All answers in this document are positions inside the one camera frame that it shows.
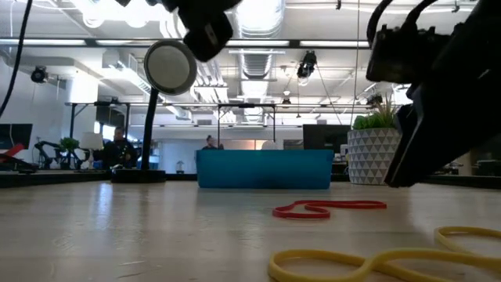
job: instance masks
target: red rubber band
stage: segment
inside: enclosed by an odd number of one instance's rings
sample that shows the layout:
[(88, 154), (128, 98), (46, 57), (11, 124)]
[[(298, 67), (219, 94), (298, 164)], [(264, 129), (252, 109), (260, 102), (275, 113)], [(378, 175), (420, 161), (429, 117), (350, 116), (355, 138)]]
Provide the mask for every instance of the red rubber band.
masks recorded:
[[(317, 213), (290, 212), (299, 204), (305, 205), (305, 210)], [(354, 208), (354, 209), (385, 209), (387, 205), (380, 201), (295, 201), (285, 207), (273, 209), (273, 216), (284, 219), (328, 219), (330, 211), (321, 207), (329, 208)]]

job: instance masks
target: blue plastic container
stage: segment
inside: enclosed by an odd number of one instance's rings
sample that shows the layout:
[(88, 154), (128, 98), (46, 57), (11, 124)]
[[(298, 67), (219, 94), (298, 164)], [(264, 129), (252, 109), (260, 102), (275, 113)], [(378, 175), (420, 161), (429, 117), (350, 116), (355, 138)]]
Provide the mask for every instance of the blue plastic container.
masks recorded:
[(329, 189), (331, 150), (199, 150), (200, 188)]

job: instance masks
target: computer monitor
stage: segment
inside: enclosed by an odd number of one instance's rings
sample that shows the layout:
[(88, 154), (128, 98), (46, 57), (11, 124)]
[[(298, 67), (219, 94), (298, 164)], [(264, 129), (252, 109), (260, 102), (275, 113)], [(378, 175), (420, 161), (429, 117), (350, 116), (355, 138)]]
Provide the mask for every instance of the computer monitor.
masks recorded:
[(0, 125), (0, 150), (8, 150), (16, 144), (22, 144), (24, 149), (30, 147), (32, 124)]
[(305, 150), (332, 150), (341, 152), (341, 145), (348, 143), (350, 125), (303, 125)]

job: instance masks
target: man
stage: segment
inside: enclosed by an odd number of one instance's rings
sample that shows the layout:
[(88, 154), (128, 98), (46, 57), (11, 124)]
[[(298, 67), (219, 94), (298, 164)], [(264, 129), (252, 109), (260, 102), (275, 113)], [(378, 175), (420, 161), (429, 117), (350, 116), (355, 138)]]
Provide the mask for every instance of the man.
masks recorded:
[(113, 142), (104, 145), (103, 167), (110, 168), (114, 165), (123, 165), (124, 168), (134, 168), (137, 163), (137, 153), (134, 147), (124, 138), (124, 129), (115, 128)]
[(207, 145), (204, 148), (202, 148), (202, 150), (217, 150), (218, 149), (215, 146), (216, 142), (215, 142), (214, 138), (212, 138), (212, 136), (207, 136), (205, 141), (207, 141)]

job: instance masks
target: wooden table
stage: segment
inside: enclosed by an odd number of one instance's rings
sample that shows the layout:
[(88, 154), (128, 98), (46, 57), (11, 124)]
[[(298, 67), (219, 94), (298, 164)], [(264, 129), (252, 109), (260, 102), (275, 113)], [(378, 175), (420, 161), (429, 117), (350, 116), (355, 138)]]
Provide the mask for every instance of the wooden table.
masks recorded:
[[(388, 210), (332, 210), (324, 221), (271, 216), (296, 200), (385, 201)], [(410, 189), (333, 183), (327, 191), (199, 190), (196, 183), (72, 183), (0, 190), (2, 281), (270, 281), (274, 251), (314, 248), (370, 256), (389, 248), (441, 248), (439, 226), (501, 230), (501, 193), (420, 184)], [(501, 254), (501, 242), (456, 238)], [(445, 263), (397, 262), (455, 281), (496, 281)], [(327, 262), (284, 266), (342, 274)], [(398, 281), (374, 273), (368, 281)]]

